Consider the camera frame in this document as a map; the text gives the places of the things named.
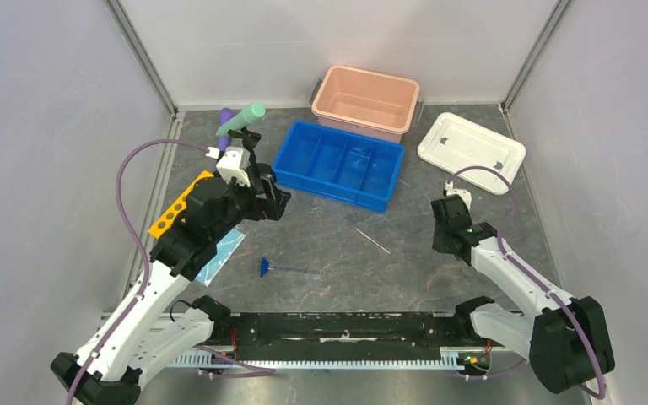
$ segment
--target yellow plate with holes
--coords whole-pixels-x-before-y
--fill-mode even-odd
[[[160,215],[160,218],[155,221],[150,229],[148,229],[148,233],[151,234],[155,239],[158,239],[166,230],[170,228],[170,226],[172,226],[172,221],[175,219],[177,214],[185,209],[185,197],[187,197],[187,194],[190,194],[192,188],[195,187],[195,183],[197,183],[201,179],[206,179],[212,176],[213,174],[206,170],[200,173],[197,179],[190,183],[190,186],[188,186],[187,189],[185,189],[185,191],[183,191],[182,194],[175,200],[175,202],[173,202],[172,205],[170,205],[170,207],[165,210],[162,215]]]

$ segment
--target orange wire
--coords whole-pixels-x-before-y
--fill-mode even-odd
[[[485,357],[490,354],[490,351],[493,349],[493,342],[488,339],[488,342],[485,343],[485,350],[483,351],[483,355],[481,357]]]
[[[230,332],[229,335],[232,337],[232,354],[234,354],[235,359],[237,359],[237,328],[233,327],[232,332]]]

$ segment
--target metal rod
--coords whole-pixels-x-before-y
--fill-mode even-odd
[[[373,244],[376,245],[376,246],[379,246],[383,251],[385,251],[386,253],[388,253],[388,254],[391,255],[391,252],[388,251],[388,249],[386,249],[384,246],[382,246],[381,243],[379,243],[379,242],[377,242],[377,241],[371,239],[367,234],[365,234],[364,232],[362,232],[361,229],[359,229],[359,228],[357,228],[357,227],[355,227],[355,226],[352,226],[352,228],[354,228],[354,230],[356,230],[357,232],[359,232],[359,233],[360,233],[364,238],[366,238],[366,239],[368,239],[369,241],[371,241],[371,243],[373,243]]]
[[[520,72],[518,72],[516,79],[513,80],[513,84],[508,90],[508,94],[505,95],[505,98],[500,103],[500,106],[503,109],[504,113],[506,113],[513,106],[513,103],[515,103],[523,85],[530,77],[532,69],[540,59],[543,50],[550,41],[550,38],[555,33],[555,30],[558,28],[560,20],[562,20],[565,16],[565,13],[567,12],[568,7],[572,3],[572,1],[573,0],[558,0],[558,2],[555,3],[553,11],[550,12],[548,20],[545,21],[543,29],[537,36],[535,43],[532,44],[532,48],[530,52],[528,52],[526,60],[523,62]]]
[[[282,271],[282,272],[309,274],[309,270],[307,270],[305,268],[298,268],[298,267],[270,266],[269,269],[270,270],[279,270],[279,271]]]
[[[158,70],[153,64],[153,60],[150,59],[148,52],[145,50],[145,45],[140,40],[138,32],[135,30],[135,27],[132,25],[132,21],[127,16],[127,12],[123,7],[120,0],[105,0],[105,5],[111,11],[113,19],[118,24],[118,27],[121,29],[123,36],[125,37],[127,44],[132,49],[132,53],[135,54],[135,58],[140,63],[140,67],[143,68],[145,74],[148,75],[150,83],[155,87],[155,93],[158,94],[160,102],[163,103],[163,107],[174,116],[177,113],[177,105],[170,97],[170,93],[165,87],[163,79],[158,74]]]

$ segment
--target blue paper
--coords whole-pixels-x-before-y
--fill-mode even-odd
[[[232,229],[222,240],[217,244],[217,255],[200,270],[195,279],[206,287],[210,285],[214,276],[217,275],[219,269],[232,256],[232,252],[237,249],[237,246],[245,239],[245,234],[237,229]]]

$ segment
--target white container lid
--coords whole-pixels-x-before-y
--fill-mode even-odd
[[[497,170],[510,183],[516,178],[525,155],[522,143],[450,112],[436,118],[418,146],[421,159],[449,173],[468,166],[486,166]],[[508,192],[505,183],[487,171],[470,170],[460,177],[499,196]]]

